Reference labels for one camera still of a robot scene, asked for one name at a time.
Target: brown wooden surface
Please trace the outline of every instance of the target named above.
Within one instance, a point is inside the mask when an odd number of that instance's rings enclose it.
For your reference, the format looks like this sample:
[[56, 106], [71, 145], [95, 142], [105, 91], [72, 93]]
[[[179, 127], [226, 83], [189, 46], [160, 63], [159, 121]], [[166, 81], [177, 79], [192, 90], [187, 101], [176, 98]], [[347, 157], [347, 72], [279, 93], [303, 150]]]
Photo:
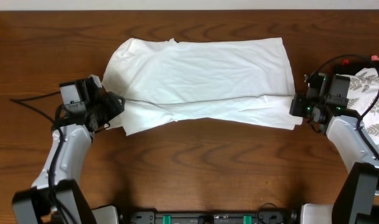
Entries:
[[[9, 98], [102, 76], [130, 37], [212, 42], [282, 37], [297, 91], [333, 56], [379, 55], [379, 11], [0, 12], [0, 223], [14, 223], [14, 192], [30, 187], [51, 146], [50, 123]], [[59, 96], [32, 102], [53, 114]], [[332, 203], [347, 176], [327, 138], [212, 119], [126, 137], [96, 135], [81, 189], [91, 207], [255, 210], [262, 203]]]

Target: pink object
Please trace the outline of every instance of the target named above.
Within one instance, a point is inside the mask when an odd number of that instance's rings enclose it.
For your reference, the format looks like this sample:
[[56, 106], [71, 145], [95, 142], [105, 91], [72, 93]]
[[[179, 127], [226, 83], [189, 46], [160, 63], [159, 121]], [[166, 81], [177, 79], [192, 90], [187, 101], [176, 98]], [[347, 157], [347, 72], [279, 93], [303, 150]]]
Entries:
[[378, 60], [379, 61], [379, 57], [377, 57], [377, 55], [373, 55], [372, 60]]

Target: white patterned cloth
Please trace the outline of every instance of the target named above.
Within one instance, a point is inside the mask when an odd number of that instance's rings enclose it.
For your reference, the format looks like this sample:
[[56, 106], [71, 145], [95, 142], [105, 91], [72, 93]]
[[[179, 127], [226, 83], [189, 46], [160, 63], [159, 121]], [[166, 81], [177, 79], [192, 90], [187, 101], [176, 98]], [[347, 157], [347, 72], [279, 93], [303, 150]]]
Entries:
[[[364, 68], [355, 76], [344, 75], [351, 78], [347, 95], [348, 108], [357, 110], [360, 114], [371, 105], [378, 90], [378, 75], [374, 68]], [[379, 99], [372, 110], [363, 118], [366, 130], [379, 147]]]
[[294, 84], [281, 38], [189, 43], [129, 39], [102, 81], [126, 98], [110, 121], [127, 135], [173, 121], [215, 118], [293, 129]]

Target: white towel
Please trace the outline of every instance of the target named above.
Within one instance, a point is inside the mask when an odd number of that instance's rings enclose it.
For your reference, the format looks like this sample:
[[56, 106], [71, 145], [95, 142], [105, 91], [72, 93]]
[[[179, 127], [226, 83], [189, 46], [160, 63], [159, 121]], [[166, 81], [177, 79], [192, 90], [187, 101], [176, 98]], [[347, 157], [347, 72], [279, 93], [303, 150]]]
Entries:
[[294, 84], [281, 38], [177, 43], [129, 39], [113, 54], [102, 84], [125, 97], [110, 121], [127, 135], [183, 119], [215, 118], [293, 129]]
[[[374, 68], [364, 68], [355, 76], [345, 75], [351, 78], [347, 95], [348, 108], [357, 110], [359, 114], [371, 105], [376, 98], [378, 90], [378, 75]], [[379, 147], [379, 99], [371, 111], [363, 118], [367, 133]]]

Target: green tape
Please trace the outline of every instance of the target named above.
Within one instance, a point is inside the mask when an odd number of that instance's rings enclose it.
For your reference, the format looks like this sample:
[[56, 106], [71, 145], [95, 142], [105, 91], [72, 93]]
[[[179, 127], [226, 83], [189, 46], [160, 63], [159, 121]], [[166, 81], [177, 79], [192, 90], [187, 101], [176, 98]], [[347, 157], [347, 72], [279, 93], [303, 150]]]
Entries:
[[171, 224], [171, 216], [163, 215], [163, 224]]
[[243, 224], [251, 224], [251, 216], [245, 215], [243, 217]]

